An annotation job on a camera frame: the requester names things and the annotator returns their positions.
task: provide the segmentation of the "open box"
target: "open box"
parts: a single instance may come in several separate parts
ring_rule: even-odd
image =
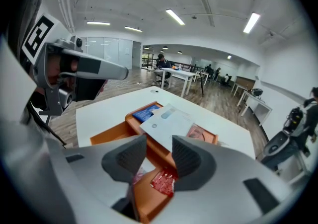
[[[135,135],[145,134],[147,136],[147,154],[146,158],[151,162],[155,169],[145,174],[141,180],[134,185],[135,201],[142,223],[149,223],[171,200],[171,198],[150,186],[153,178],[164,168],[176,171],[171,152],[160,145],[156,140],[146,134],[139,126],[141,122],[137,120],[133,113],[143,110],[149,106],[157,105],[152,102],[126,115],[125,121],[90,138],[92,145],[102,144],[113,140],[123,139]],[[206,130],[204,137],[209,143],[216,144],[218,135],[214,135]]]

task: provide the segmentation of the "fluorescent light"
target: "fluorescent light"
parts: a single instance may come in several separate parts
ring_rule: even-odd
[[[135,29],[135,28],[131,28],[131,27],[128,27],[128,26],[125,26],[125,29],[129,29],[129,30],[133,30],[133,31],[143,32],[142,30]]]
[[[166,12],[172,16],[179,24],[185,25],[184,22],[178,17],[171,9],[167,9]]]
[[[252,13],[243,32],[249,33],[251,29],[254,27],[254,25],[256,24],[256,22],[258,21],[259,17],[260,17],[259,14]]]
[[[105,22],[87,22],[87,24],[102,24],[102,25],[110,25],[110,23],[105,23]]]

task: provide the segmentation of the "railing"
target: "railing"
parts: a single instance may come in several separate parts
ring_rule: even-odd
[[[178,63],[178,62],[174,62],[174,61],[169,61],[170,63],[172,63],[173,65],[175,65],[176,67],[179,67],[179,65],[181,65],[181,70],[183,71],[189,71],[189,72],[193,72],[196,73],[197,71],[204,71],[204,68],[201,67],[197,67],[197,66],[193,66],[190,64],[185,64],[185,63]],[[156,59],[150,59],[150,58],[142,58],[142,68],[155,68],[157,64],[157,60]]]

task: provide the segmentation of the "wooden floor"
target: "wooden floor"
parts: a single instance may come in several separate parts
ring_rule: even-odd
[[[62,116],[53,118],[50,121],[49,126],[68,144],[67,147],[78,147],[75,117],[77,108],[124,93],[150,87],[151,83],[151,72],[144,69],[133,69],[124,81],[110,80],[104,92],[95,100],[71,103]],[[167,90],[180,96],[183,84],[183,80],[173,77],[172,86]],[[193,84],[189,94],[184,95],[184,98],[249,130],[253,139],[255,155],[258,156],[266,144],[266,138],[258,126],[257,119],[252,115],[250,110],[248,110],[243,117],[239,115],[242,107],[237,107],[239,97],[233,97],[231,88],[225,88],[216,82],[207,82],[204,86],[204,97],[202,97],[201,91],[195,91],[196,87],[196,84]]]

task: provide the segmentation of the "white desk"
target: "white desk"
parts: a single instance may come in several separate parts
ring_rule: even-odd
[[[185,89],[187,87],[187,83],[188,83],[188,80],[189,80],[189,86],[188,86],[187,92],[185,93],[185,95],[188,95],[190,87],[191,87],[192,79],[196,75],[195,73],[188,72],[188,71],[182,71],[182,70],[177,70],[176,71],[176,70],[168,69],[168,68],[162,68],[162,70],[163,70],[163,75],[162,75],[161,89],[163,89],[163,86],[164,86],[165,73],[166,72],[170,72],[171,73],[171,77],[169,79],[169,88],[171,86],[172,75],[173,74],[180,75],[180,76],[184,77],[184,85],[183,85],[183,89],[182,89],[182,93],[181,93],[181,98],[183,98],[184,91],[185,91]]]
[[[234,87],[235,87],[235,86],[237,86],[237,89],[235,90],[233,96],[235,96],[236,92],[238,91],[238,88],[242,88],[243,90],[247,90],[247,87],[244,87],[244,86],[242,86],[242,85],[240,85],[240,84],[238,84],[238,83],[235,83],[235,84],[233,85],[232,91],[234,90]]]
[[[210,74],[206,73],[206,72],[201,72],[201,74],[206,76],[205,77],[205,81],[204,81],[204,85],[205,85],[207,83],[207,80],[208,80]],[[194,82],[196,81],[197,76],[199,76],[199,75],[200,75],[200,71],[197,71],[196,75],[195,75],[195,78],[194,78]]]
[[[151,102],[171,104],[191,115],[194,122],[218,134],[224,147],[238,150],[255,159],[248,130],[188,100],[156,86],[106,99],[76,110],[79,147],[90,146],[90,138],[125,121],[125,116]]]
[[[243,92],[242,97],[240,98],[240,100],[239,100],[237,106],[240,105],[241,101],[245,98],[245,96],[248,96],[248,97],[254,99],[254,100],[257,101],[259,104],[261,104],[262,106],[264,106],[265,108],[268,109],[268,112],[267,112],[266,116],[264,117],[263,121],[261,121],[260,124],[259,124],[259,126],[262,126],[263,123],[266,121],[267,117],[269,116],[269,114],[272,112],[273,109],[272,109],[271,107],[269,107],[268,105],[266,105],[264,101],[262,101],[262,100],[260,100],[260,99],[258,99],[258,98],[256,98],[256,97],[254,97],[252,94],[248,93],[246,90]],[[243,116],[243,115],[246,113],[248,107],[249,107],[249,105],[248,105],[247,102],[246,102],[246,107],[245,107],[245,109],[243,110],[243,112],[241,113],[241,116]]]

